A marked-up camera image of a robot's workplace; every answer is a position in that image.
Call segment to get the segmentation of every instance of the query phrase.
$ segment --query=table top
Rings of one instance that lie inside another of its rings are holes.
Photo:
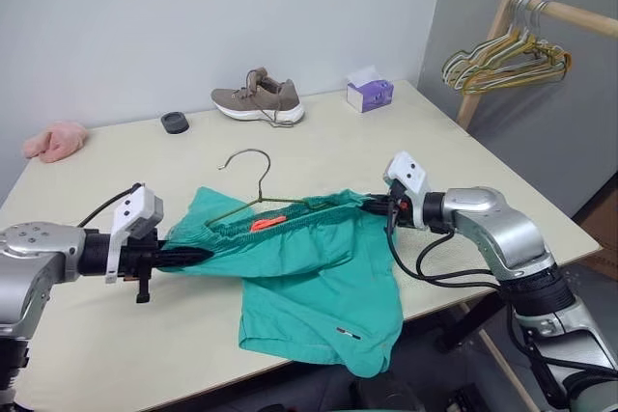
[[[408,151],[431,187],[491,186],[540,228],[558,263],[599,245],[539,192],[446,117],[406,81],[392,104],[365,114],[344,92],[303,99],[294,128],[237,122],[216,111],[189,114],[190,129],[168,135],[159,120],[90,131],[86,146],[53,164],[33,159],[0,209],[0,230],[36,220],[75,225],[91,210],[146,182],[163,199],[163,236],[206,185],[252,200],[264,169],[246,154],[218,171],[234,151],[262,149],[272,158],[265,195],[321,195],[350,188],[383,193],[392,155]],[[92,227],[109,232],[113,207]],[[400,254],[412,263],[435,236],[399,233]],[[475,246],[456,236],[427,259],[428,273],[485,266]],[[478,295],[481,288],[436,288],[395,270],[406,318]],[[271,369],[284,359],[238,347],[240,280],[155,272],[152,301],[136,305],[136,283],[106,285],[102,277],[59,285],[30,345],[30,364],[17,378],[17,400],[37,410],[137,410],[186,397]]]

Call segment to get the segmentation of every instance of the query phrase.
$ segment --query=sneaker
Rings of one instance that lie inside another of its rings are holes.
[[[305,114],[294,83],[277,82],[264,68],[247,73],[246,87],[214,89],[211,98],[221,112],[242,121],[264,120],[272,126],[292,126]]]

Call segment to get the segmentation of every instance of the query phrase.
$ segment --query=purple tissue box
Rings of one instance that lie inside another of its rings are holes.
[[[348,84],[348,103],[360,113],[380,108],[393,101],[393,84],[381,79],[361,87]]]

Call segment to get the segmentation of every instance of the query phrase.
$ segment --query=pink fuzzy object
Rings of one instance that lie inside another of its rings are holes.
[[[38,156],[43,163],[53,163],[75,153],[84,146],[88,132],[78,123],[60,121],[23,143],[26,158]]]

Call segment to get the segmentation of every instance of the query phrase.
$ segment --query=clothing rack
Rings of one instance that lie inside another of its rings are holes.
[[[534,9],[543,0],[531,0],[527,9]],[[492,27],[488,33],[487,40],[495,39],[497,37],[506,34],[511,17],[509,14],[509,4],[511,0],[500,0],[498,10],[493,18]],[[572,23],[575,26],[579,26],[583,29],[594,31],[595,33],[609,36],[614,39],[618,39],[618,20],[603,16],[602,14],[594,14],[577,7],[572,7],[560,2],[551,1],[541,8],[541,13],[547,16]],[[457,124],[464,129],[467,129],[474,117],[474,112],[481,101],[480,95],[468,95],[464,96],[460,111],[457,114]]]

